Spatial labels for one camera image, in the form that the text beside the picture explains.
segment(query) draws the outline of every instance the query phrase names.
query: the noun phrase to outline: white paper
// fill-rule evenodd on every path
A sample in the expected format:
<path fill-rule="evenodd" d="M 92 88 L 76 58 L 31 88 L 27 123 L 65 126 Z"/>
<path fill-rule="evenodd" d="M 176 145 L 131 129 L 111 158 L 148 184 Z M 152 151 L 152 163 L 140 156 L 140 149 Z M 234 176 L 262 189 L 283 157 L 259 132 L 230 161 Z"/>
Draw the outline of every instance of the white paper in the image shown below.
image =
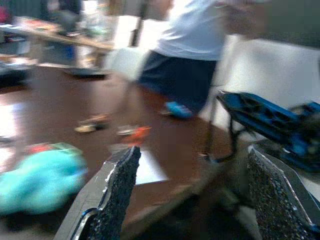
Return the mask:
<path fill-rule="evenodd" d="M 141 158 L 136 172 L 135 184 L 141 185 L 167 180 L 169 180 L 168 176 L 165 174 L 151 152 L 147 150 L 141 151 Z"/>

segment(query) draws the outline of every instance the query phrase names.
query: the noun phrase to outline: person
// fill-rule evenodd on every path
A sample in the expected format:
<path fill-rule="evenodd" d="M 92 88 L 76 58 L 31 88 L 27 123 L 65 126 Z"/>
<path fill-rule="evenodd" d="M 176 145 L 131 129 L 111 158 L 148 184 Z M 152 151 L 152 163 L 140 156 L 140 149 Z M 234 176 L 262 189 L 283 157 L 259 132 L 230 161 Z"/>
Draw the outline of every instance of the person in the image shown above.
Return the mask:
<path fill-rule="evenodd" d="M 155 0 L 167 27 L 149 52 L 138 82 L 167 96 L 167 107 L 181 117 L 197 114 L 206 104 L 225 35 L 215 14 L 216 0 Z"/>

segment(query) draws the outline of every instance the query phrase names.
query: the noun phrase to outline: green object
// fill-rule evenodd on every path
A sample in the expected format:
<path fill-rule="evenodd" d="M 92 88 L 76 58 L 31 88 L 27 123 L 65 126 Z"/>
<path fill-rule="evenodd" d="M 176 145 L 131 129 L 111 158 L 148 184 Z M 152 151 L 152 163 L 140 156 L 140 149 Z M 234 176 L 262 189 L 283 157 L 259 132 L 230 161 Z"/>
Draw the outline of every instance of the green object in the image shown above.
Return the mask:
<path fill-rule="evenodd" d="M 85 160 L 70 149 L 30 155 L 0 177 L 0 214 L 54 211 L 82 188 L 85 173 Z"/>

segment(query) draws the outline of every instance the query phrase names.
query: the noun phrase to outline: orange object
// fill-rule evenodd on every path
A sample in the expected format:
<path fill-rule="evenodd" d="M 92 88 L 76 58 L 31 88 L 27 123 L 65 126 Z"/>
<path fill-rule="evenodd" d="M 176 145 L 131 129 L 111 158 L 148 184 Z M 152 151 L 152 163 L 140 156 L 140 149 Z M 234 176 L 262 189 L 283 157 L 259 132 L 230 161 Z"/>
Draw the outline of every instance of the orange object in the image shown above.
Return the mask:
<path fill-rule="evenodd" d="M 149 135 L 150 129 L 151 127 L 149 126 L 138 127 L 134 134 L 125 137 L 122 142 L 128 144 L 129 147 L 140 146 L 145 141 L 145 138 Z"/>

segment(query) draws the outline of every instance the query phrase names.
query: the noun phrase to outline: white wall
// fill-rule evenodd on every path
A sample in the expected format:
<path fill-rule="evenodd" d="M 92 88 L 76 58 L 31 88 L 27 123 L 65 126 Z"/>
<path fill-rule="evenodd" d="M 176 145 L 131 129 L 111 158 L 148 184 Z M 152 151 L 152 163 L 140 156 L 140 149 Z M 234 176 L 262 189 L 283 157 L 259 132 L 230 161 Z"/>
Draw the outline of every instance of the white wall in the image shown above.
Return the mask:
<path fill-rule="evenodd" d="M 229 36 L 216 82 L 223 90 L 249 92 L 288 108 L 320 103 L 320 50 L 268 40 L 245 41 Z M 215 124 L 227 127 L 227 113 L 218 106 Z M 200 114 L 209 119 L 209 106 Z"/>

